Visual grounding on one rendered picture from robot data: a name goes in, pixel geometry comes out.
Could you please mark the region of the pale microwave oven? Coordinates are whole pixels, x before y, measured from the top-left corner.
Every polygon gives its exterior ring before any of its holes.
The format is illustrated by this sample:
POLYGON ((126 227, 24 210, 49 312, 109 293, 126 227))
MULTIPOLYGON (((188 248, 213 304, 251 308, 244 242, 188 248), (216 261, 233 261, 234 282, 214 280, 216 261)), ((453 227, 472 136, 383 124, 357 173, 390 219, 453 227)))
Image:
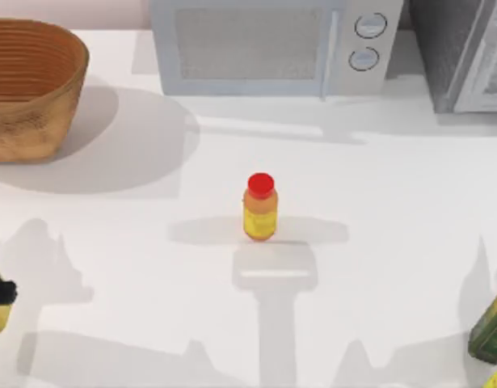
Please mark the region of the pale microwave oven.
POLYGON ((404 0, 339 0, 338 34, 331 68, 330 96, 372 95, 380 91, 398 29, 404 0), (375 39, 362 39, 355 32, 355 22, 362 15, 378 12, 387 18, 386 30, 375 39), (355 50, 371 47, 380 61, 369 71, 351 68, 348 59, 355 50))

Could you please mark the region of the yellow bottle with red cap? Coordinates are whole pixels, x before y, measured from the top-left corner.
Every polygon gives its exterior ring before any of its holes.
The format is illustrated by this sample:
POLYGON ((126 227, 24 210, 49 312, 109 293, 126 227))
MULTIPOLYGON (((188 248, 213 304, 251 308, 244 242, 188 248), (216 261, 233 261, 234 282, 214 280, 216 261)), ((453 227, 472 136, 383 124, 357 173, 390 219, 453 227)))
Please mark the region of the yellow bottle with red cap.
POLYGON ((242 228, 256 241, 268 240, 277 229, 278 194, 274 179, 265 172, 257 172, 247 180, 243 194, 242 228))

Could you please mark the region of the brown wicker basket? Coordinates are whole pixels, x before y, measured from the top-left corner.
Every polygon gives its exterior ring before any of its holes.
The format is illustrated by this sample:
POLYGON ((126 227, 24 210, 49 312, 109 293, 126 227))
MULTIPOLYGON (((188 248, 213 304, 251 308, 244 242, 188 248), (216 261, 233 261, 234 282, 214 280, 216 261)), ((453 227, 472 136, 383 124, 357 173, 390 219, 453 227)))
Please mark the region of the brown wicker basket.
POLYGON ((72 125, 90 53, 71 31, 0 19, 0 162, 52 157, 72 125))

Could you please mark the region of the green and yellow can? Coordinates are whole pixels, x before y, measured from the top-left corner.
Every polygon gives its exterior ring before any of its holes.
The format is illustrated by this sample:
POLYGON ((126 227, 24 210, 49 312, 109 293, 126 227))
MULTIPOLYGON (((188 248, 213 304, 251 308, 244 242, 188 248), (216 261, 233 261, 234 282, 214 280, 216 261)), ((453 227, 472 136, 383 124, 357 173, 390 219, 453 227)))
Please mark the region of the green and yellow can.
POLYGON ((497 296, 472 328, 468 353, 480 361, 497 365, 497 296))

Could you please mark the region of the microwave oven door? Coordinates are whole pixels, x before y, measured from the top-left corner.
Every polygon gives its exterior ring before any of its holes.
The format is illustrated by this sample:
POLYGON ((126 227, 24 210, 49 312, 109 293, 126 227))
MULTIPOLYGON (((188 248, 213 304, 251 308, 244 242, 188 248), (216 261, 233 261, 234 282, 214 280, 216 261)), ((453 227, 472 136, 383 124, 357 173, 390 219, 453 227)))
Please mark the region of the microwave oven door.
POLYGON ((325 96, 339 0, 150 0, 166 95, 325 96))

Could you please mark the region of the grey cabinet door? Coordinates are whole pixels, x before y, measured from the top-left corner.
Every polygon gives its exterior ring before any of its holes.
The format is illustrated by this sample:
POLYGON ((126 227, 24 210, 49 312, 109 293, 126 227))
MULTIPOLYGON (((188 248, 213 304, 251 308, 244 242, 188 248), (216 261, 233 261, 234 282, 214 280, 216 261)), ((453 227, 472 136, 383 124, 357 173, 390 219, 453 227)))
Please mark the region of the grey cabinet door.
POLYGON ((462 69, 454 111, 497 112, 497 0, 482 0, 462 69))

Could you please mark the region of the microwave knob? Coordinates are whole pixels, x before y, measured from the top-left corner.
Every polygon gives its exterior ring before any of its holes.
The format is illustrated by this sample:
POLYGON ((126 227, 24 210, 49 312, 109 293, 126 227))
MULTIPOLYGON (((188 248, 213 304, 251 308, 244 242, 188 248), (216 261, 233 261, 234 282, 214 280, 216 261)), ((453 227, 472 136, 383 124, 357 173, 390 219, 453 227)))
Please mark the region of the microwave knob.
POLYGON ((358 72, 365 72, 373 69, 377 66, 379 61, 379 52, 371 47, 353 51, 348 59, 351 68, 358 72))
POLYGON ((362 15, 355 22, 355 32, 362 39, 378 38, 387 28, 387 18, 378 12, 362 15))

